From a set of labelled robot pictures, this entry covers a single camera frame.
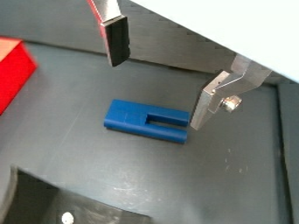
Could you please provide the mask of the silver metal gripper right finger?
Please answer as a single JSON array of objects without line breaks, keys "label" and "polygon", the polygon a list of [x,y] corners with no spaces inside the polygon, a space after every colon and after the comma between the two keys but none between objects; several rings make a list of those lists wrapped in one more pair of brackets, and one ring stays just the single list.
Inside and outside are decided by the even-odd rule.
[{"label": "silver metal gripper right finger", "polygon": [[238,54],[230,72],[221,71],[201,91],[191,127],[199,130],[221,108],[233,112],[242,103],[239,95],[258,88],[271,72],[271,69]]}]

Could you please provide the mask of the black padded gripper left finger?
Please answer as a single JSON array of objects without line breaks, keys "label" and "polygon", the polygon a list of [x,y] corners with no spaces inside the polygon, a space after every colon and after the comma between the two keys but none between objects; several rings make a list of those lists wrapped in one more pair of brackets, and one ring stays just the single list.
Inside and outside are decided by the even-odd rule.
[{"label": "black padded gripper left finger", "polygon": [[121,12],[118,0],[87,0],[98,28],[105,40],[107,59],[113,67],[130,57],[130,37],[127,16]]}]

